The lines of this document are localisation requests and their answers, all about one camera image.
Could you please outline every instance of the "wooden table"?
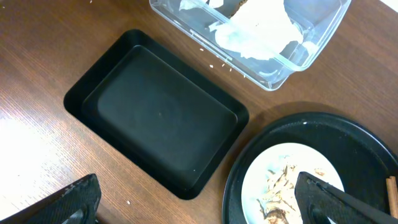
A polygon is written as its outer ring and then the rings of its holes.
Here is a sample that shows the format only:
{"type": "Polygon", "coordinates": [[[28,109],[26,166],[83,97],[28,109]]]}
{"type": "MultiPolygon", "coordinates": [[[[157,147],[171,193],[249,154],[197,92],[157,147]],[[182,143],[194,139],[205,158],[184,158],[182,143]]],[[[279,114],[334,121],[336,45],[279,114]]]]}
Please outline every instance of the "wooden table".
{"type": "Polygon", "coordinates": [[[345,115],[398,152],[398,14],[378,0],[354,0],[315,63],[274,92],[199,51],[148,0],[0,4],[0,219],[94,172],[103,193],[98,214],[106,223],[220,223],[224,185],[240,150],[266,124],[300,111],[345,115]],[[133,28],[250,112],[245,131],[194,200],[172,195],[63,107],[69,88],[133,28]]]}

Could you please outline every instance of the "black plate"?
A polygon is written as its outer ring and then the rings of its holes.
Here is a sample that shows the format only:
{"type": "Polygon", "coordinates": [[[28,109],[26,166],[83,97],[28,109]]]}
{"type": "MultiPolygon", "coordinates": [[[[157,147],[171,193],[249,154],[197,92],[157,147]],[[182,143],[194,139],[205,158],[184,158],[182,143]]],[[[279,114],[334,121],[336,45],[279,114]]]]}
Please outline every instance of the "black plate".
{"type": "Polygon", "coordinates": [[[249,119],[240,102],[139,30],[124,33],[64,105],[183,199],[200,193],[249,119]]]}
{"type": "Polygon", "coordinates": [[[300,113],[266,126],[240,153],[224,191],[223,223],[246,223],[241,204],[246,171],[265,149],[285,142],[322,153],[339,173],[347,194],[389,213],[386,178],[398,174],[397,157],[355,122],[327,113],[300,113]]]}

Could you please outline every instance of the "transparent plastic box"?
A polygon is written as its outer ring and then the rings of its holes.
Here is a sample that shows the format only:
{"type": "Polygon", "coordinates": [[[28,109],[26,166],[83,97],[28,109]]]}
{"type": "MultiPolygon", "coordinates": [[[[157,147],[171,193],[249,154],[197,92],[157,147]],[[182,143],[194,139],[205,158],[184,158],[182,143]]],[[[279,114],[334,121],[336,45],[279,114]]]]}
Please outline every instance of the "transparent plastic box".
{"type": "Polygon", "coordinates": [[[241,72],[261,88],[278,89],[294,72],[307,69],[326,46],[351,0],[284,0],[285,11],[292,24],[303,34],[303,42],[290,42],[281,53],[272,52],[269,60],[241,57],[239,52],[223,49],[215,41],[215,32],[209,26],[229,23],[239,32],[250,35],[265,49],[272,43],[261,43],[256,33],[233,24],[228,19],[236,12],[241,0],[224,0],[221,7],[213,9],[202,0],[189,0],[196,8],[179,10],[181,0],[150,0],[155,12],[163,16],[182,32],[241,72]]]}

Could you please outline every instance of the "rectangular tray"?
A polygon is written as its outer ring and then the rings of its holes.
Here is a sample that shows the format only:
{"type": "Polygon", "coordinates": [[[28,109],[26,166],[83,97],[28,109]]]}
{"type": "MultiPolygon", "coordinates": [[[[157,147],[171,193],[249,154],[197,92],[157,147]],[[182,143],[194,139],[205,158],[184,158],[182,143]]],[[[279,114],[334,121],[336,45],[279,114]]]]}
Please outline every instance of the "rectangular tray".
{"type": "Polygon", "coordinates": [[[139,30],[125,32],[64,105],[182,199],[200,193],[249,119],[244,105],[139,30]]]}

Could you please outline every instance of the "round white plate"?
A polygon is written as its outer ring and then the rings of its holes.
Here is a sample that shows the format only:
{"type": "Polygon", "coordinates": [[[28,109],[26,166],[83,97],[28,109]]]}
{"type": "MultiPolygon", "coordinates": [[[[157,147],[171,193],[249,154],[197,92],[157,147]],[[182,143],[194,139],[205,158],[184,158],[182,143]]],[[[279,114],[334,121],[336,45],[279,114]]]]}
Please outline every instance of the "round white plate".
{"type": "Polygon", "coordinates": [[[329,160],[318,151],[297,143],[272,146],[257,156],[243,179],[242,208],[248,224],[264,223],[257,199],[267,192],[268,170],[274,172],[282,170],[286,157],[289,157],[292,164],[298,165],[300,171],[312,175],[315,175],[314,169],[323,169],[326,175],[322,180],[344,191],[337,171],[329,160]]]}

